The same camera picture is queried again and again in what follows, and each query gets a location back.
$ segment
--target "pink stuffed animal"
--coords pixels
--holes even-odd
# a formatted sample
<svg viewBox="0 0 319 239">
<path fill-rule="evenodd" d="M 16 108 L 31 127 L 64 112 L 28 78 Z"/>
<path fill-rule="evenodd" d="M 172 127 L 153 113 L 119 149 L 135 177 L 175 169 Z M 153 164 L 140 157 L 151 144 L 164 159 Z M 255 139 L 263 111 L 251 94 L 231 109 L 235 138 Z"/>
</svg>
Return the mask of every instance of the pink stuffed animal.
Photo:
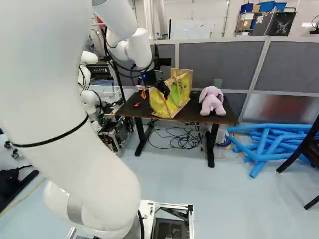
<svg viewBox="0 0 319 239">
<path fill-rule="evenodd" d="M 199 103 L 202 103 L 200 114 L 208 116 L 210 111 L 215 110 L 218 116 L 224 116 L 226 111 L 223 107 L 224 95 L 220 89 L 214 86 L 206 87 L 199 96 Z"/>
</svg>

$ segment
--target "wooden tabletop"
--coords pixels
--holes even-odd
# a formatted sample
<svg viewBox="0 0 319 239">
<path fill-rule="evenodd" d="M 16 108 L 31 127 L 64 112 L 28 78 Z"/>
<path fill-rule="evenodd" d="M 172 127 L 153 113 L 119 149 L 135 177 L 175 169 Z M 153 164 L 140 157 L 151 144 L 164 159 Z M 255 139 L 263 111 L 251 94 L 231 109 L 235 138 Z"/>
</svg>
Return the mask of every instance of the wooden tabletop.
<svg viewBox="0 0 319 239">
<path fill-rule="evenodd" d="M 237 123 L 237 117 L 235 116 L 233 110 L 231 109 L 227 98 L 224 96 L 224 109 L 226 110 L 226 115 L 221 117 L 217 116 L 215 112 L 211 111 L 209 116 L 201 116 L 199 112 L 201 111 L 201 104 L 198 103 L 200 91 L 192 91 L 190 93 L 190 101 L 187 105 L 178 112 L 173 119 L 176 121 L 187 121 L 187 122 L 199 122 L 199 123 L 217 123 L 217 124 L 228 124 L 235 125 Z M 134 105 L 141 102 L 140 106 L 135 108 Z M 139 118 L 150 118 L 150 119 L 161 119 L 152 115 L 153 109 L 150 106 L 150 99 L 147 97 L 145 100 L 141 97 L 140 92 L 135 92 L 124 105 L 121 106 L 119 110 L 115 113 L 119 116 L 127 117 L 139 117 Z"/>
</svg>

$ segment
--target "green cup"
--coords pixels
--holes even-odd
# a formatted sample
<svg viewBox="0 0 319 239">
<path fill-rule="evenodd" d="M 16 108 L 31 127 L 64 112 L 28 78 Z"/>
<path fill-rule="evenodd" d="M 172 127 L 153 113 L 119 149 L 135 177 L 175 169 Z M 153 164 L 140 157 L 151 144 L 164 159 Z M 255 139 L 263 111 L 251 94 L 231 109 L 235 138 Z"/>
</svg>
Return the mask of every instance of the green cup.
<svg viewBox="0 0 319 239">
<path fill-rule="evenodd" d="M 215 78 L 214 79 L 214 86 L 221 89 L 221 85 L 223 84 L 223 80 L 220 78 Z"/>
</svg>

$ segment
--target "black chair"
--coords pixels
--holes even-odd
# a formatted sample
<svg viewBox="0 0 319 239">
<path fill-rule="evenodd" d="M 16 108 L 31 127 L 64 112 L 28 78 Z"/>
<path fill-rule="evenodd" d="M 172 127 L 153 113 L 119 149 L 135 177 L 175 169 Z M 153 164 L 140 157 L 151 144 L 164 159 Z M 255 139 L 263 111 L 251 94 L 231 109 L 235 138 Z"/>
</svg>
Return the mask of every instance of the black chair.
<svg viewBox="0 0 319 239">
<path fill-rule="evenodd" d="M 276 171 L 278 173 L 283 172 L 293 162 L 295 162 L 295 160 L 300 156 L 300 154 L 303 154 L 310 160 L 312 167 L 319 167 L 319 140 L 314 139 L 318 131 L 319 116 L 317 117 L 309 133 L 307 134 L 303 142 L 299 145 L 299 147 L 296 149 L 296 151 L 279 168 L 277 168 Z M 308 210 L 318 202 L 319 196 L 317 196 L 315 199 L 313 199 L 311 202 L 305 205 L 304 209 Z"/>
</svg>

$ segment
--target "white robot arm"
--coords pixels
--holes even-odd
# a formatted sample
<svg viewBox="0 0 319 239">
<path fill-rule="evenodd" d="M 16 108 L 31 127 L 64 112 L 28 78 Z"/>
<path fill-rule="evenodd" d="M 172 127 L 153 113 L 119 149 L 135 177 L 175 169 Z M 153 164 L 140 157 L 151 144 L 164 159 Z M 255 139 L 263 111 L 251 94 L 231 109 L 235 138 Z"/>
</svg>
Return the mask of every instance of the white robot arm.
<svg viewBox="0 0 319 239">
<path fill-rule="evenodd" d="M 108 50 L 119 60 L 133 60 L 140 68 L 147 67 L 152 52 L 147 31 L 138 23 L 127 0 L 92 0 L 98 17 L 107 25 Z"/>
<path fill-rule="evenodd" d="M 139 67 L 149 65 L 147 35 L 137 28 L 127 0 L 97 2 L 94 9 L 108 26 L 109 49 Z M 140 185 L 92 130 L 78 92 L 91 1 L 0 5 L 2 129 L 51 180 L 44 198 L 54 213 L 100 238 L 123 238 L 139 209 Z"/>
</svg>

